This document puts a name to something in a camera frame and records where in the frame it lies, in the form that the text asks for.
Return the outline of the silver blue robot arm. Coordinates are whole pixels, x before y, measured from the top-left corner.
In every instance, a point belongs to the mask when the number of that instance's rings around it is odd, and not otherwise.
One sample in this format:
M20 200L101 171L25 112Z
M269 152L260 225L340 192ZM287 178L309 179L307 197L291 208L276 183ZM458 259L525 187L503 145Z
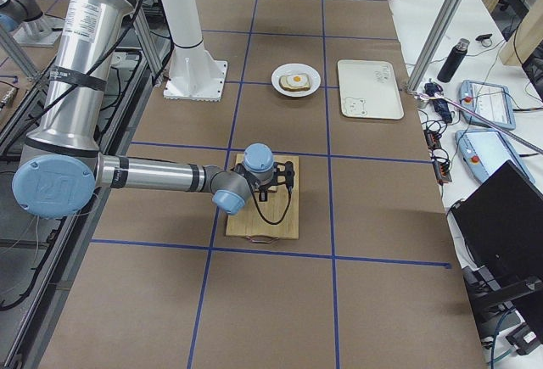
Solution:
M141 0L70 0L39 126L25 137L12 180L18 205L41 218L73 215L98 187L210 193L229 215L263 201L271 187L294 187L291 162L262 143L245 149L230 171L102 154L94 138L121 22ZM195 0L161 0L173 43L168 98L216 101L227 63L204 46Z

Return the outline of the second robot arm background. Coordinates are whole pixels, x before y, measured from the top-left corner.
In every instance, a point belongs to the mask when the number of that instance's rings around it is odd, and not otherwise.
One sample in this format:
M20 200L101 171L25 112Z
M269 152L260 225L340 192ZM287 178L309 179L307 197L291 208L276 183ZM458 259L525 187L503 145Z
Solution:
M22 47L52 48L64 20L44 14L36 0L1 0L1 26Z

